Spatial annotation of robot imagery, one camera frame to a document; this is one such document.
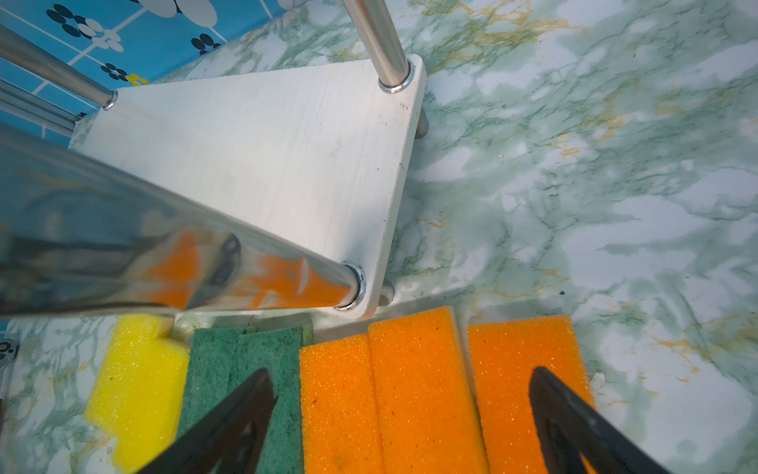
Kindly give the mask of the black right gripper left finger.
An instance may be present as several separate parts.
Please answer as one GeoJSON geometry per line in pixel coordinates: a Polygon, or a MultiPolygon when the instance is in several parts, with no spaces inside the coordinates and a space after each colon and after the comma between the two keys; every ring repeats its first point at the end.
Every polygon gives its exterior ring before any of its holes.
{"type": "Polygon", "coordinates": [[[277,400],[259,369],[140,472],[256,472],[277,400]]]}

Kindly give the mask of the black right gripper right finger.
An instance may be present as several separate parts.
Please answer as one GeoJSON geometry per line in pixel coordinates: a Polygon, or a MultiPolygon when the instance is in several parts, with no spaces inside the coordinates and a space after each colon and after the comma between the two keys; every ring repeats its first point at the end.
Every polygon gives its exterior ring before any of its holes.
{"type": "Polygon", "coordinates": [[[665,473],[546,367],[536,367],[529,400],[550,473],[665,473]]]}

